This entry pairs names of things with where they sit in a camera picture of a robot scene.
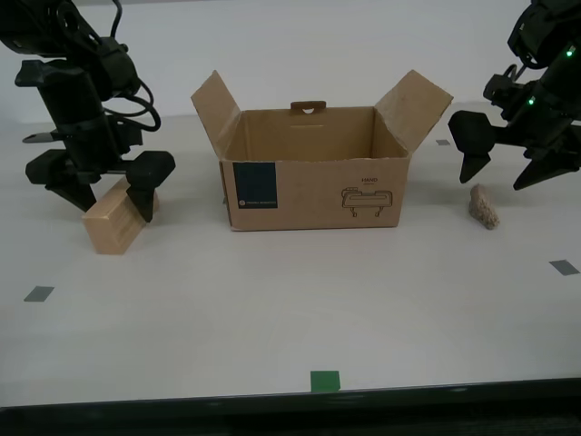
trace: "black cable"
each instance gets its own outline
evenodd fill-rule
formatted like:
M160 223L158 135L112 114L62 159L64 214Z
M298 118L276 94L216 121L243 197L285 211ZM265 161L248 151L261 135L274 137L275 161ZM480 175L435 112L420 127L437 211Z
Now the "black cable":
M153 107L152 104L150 104L149 102L146 102L141 97L135 97L133 95L127 95L125 98L127 100L129 100L130 102L134 102L134 103L137 103L137 104L140 104L141 106L143 106L147 110L146 112L150 113L151 116L153 117L153 125L138 123L137 121L131 120L129 118L114 115L115 121L117 121L119 123L123 123L123 124L134 125L135 127L138 127L141 130L144 130L145 132L157 132L158 130L160 130L160 127L162 126L162 118L157 113L157 111L155 110L155 108Z
M515 77L517 76L517 70L518 70L518 65L517 64L512 64L509 68L507 68L507 70L505 71L504 75L505 77L509 77L511 81L515 81Z
M147 86L147 84L142 80L139 79L139 83L141 84L141 86L143 87L143 89L145 90L145 92L147 93L148 97L149 97L149 104L151 106L153 106L153 103L155 102L155 99L153 98L153 93L152 90L149 88L149 86ZM150 112L149 110L147 110L147 108L143 109L142 111L139 112L133 112L133 113L123 113L123 112L116 112L113 109L108 109L105 107L105 112L107 112L108 114L111 115L115 115L115 116L122 116L125 118L135 118L136 116L142 116L147 114L148 112Z
M121 23L121 17L123 16L123 6L119 0L113 0L115 6L117 6L117 14L115 14L115 19L113 20L113 26L111 27L111 37L115 38L117 36L117 28L119 23Z
M515 75L515 80L513 80L513 82L516 82L518 79L520 79L520 77L525 73L526 70L527 70L526 65L521 66L520 70L517 71L517 75Z

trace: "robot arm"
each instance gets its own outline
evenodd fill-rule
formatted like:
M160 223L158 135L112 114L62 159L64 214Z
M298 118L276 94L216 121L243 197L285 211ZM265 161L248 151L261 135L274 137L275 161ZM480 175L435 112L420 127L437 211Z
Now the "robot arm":
M102 174L125 174L127 193L145 219L153 217L153 192L173 171L167 152L144 152L135 161L121 156L132 145L141 145L142 131L161 126L153 107L153 94L137 75L126 45L115 40L123 9L119 0L110 36L99 36L83 19L71 0L2 0L0 41L23 55L56 58L45 63L23 61L16 77L20 87L36 87L56 125L50 134L36 134L28 143L63 141L65 150L49 150L26 166L34 184L83 210L95 198L90 187ZM136 96L143 87L149 101ZM124 98L143 109L121 114L103 108L102 102ZM131 118L151 114L153 125Z
M460 181L488 162L495 144L524 147L531 162L515 182L523 189L581 166L581 0L533 0L519 18L508 45L522 63L492 77L485 98L502 108L507 127L484 114L460 111L449 128L464 153ZM538 81L517 83L526 68L545 69Z

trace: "gray square marker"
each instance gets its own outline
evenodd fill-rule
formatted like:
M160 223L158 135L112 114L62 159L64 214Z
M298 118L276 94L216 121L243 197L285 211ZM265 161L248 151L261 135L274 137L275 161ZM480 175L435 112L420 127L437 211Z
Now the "gray square marker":
M579 270L568 261L553 261L549 263L553 265L561 275L579 274Z
M25 302L44 302L53 290L52 286L36 286L25 298Z

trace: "sponge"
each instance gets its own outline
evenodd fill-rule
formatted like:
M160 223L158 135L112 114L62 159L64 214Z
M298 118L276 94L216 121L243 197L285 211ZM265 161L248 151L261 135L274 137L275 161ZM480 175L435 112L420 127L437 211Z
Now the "sponge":
M468 211L473 218L480 221L489 230L496 229L500 224L497 212L488 197L487 190L481 184L477 184L470 191Z

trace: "white table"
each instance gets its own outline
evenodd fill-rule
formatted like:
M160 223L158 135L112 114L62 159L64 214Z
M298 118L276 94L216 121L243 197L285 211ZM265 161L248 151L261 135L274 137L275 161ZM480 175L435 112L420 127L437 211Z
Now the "white table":
M162 208L109 257L25 178L50 147L20 139L47 128L0 136L0 407L309 391L314 370L343 390L581 375L581 275L549 264L581 268L581 175L515 193L527 162L498 146L477 178L501 217L487 231L462 155L436 145L445 117L398 228L233 233L199 120L171 118L145 138L178 164ZM54 291L23 302L37 285Z

